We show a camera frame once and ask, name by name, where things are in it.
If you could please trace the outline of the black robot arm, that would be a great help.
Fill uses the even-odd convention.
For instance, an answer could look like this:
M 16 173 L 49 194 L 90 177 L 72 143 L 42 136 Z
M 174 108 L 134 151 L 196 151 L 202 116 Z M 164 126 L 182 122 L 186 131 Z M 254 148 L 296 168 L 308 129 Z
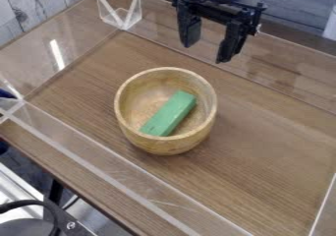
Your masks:
M 172 0 L 176 8 L 181 44 L 192 47 L 201 39 L 202 19 L 225 26 L 224 39 L 216 52 L 216 63 L 229 62 L 240 53 L 249 35 L 261 27 L 262 2 L 252 4 L 241 0 Z

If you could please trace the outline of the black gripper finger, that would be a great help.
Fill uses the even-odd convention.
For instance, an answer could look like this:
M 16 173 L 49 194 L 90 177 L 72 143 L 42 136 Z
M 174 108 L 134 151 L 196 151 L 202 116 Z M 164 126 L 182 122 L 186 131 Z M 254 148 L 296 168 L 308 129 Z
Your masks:
M 232 57 L 240 53 L 246 34 L 246 27 L 240 22 L 232 21 L 226 24 L 224 40 L 216 54 L 216 63 L 229 62 Z
M 180 41 L 189 48 L 201 38 L 202 21 L 182 1 L 177 2 L 176 11 Z

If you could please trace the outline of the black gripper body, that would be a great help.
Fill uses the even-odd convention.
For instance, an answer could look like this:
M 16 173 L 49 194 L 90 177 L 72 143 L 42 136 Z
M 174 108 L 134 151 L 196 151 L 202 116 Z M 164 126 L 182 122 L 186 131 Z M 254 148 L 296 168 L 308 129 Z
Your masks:
M 260 19 L 266 10 L 264 2 L 256 0 L 185 0 L 212 9 L 220 10 L 233 19 L 245 19 L 249 25 L 248 33 L 254 35 L 260 29 Z

